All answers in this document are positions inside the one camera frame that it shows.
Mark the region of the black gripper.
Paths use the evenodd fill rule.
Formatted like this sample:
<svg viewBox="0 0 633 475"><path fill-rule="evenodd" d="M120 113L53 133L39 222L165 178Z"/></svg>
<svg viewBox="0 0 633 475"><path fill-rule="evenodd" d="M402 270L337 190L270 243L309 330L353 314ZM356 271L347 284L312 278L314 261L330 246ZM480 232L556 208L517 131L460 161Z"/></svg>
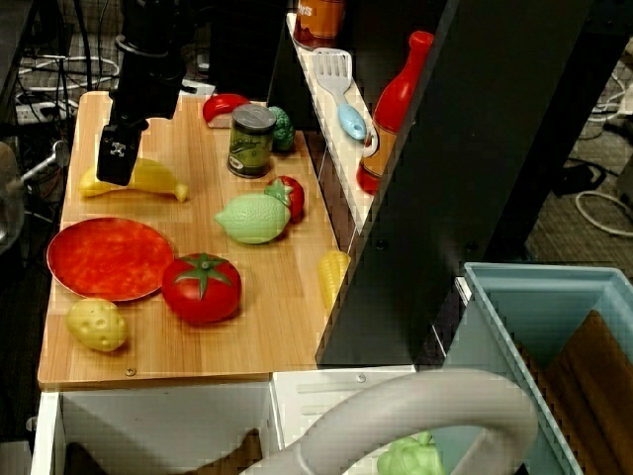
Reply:
<svg viewBox="0 0 633 475"><path fill-rule="evenodd" d="M186 66L179 47L164 51L138 48L116 39L123 54L119 82L110 92L109 125L100 138L96 177L128 186L136 165L141 130L152 118L171 120L175 114Z"/></svg>

